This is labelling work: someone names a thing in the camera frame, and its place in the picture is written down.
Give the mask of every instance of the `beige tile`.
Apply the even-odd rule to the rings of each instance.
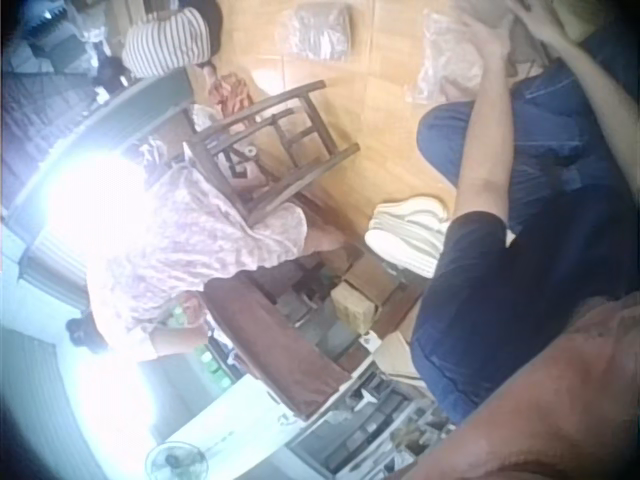
[[[312,94],[340,146],[359,142],[362,151],[315,182],[312,196],[325,215],[362,235],[382,202],[435,195],[452,205],[453,189],[421,158],[416,128],[425,106],[407,102],[423,57],[423,13],[445,12],[449,0],[350,0],[352,52],[341,63],[319,63],[283,55],[278,29],[296,0],[219,0],[224,13],[221,73],[235,71],[256,100],[323,79],[327,88]],[[196,99],[203,79],[190,72]],[[301,117],[284,122],[289,132],[304,128]],[[256,139],[264,161],[284,172],[291,165],[273,132]],[[296,149],[302,161],[323,151],[310,137]]]

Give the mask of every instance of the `tiled floor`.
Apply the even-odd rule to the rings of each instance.
[[[219,2],[225,22],[219,71],[242,75],[256,100],[327,81],[328,88],[313,96],[316,104],[340,145],[357,141],[362,148],[313,187],[338,225],[362,235],[377,204],[419,194],[451,205],[453,189],[416,148],[417,124],[428,107],[406,100],[422,63],[423,12],[445,10],[448,0],[348,0],[352,55],[339,64],[282,55],[279,25],[295,0]],[[203,79],[190,73],[196,100],[206,103]]]

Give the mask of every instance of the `hand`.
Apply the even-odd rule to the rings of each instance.
[[[504,66],[511,51],[510,34],[514,16],[507,15],[496,29],[486,26],[464,12],[460,13],[460,18],[469,29],[471,40],[484,60],[485,66]]]
[[[188,326],[202,325],[205,323],[205,307],[198,295],[187,292],[183,295],[180,304],[182,305],[183,312],[187,316]]]
[[[529,8],[524,6],[523,0],[508,0],[507,4],[534,37],[554,47],[568,39],[567,32],[549,0],[526,1]]]

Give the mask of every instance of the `shirt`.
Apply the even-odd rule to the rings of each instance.
[[[148,195],[149,208],[87,265],[98,330],[109,346],[138,360],[155,358],[149,335],[162,328],[161,314],[178,295],[202,291],[213,278],[297,258],[307,234],[304,212],[293,204],[248,227],[186,164],[169,171]]]
[[[493,214],[452,223],[412,356],[454,422],[544,350],[583,302],[638,288],[637,218],[629,197],[589,186],[550,200],[509,247]]]
[[[159,77],[176,68],[211,58],[209,28],[194,8],[166,20],[157,13],[132,27],[125,39],[122,61],[138,78]]]

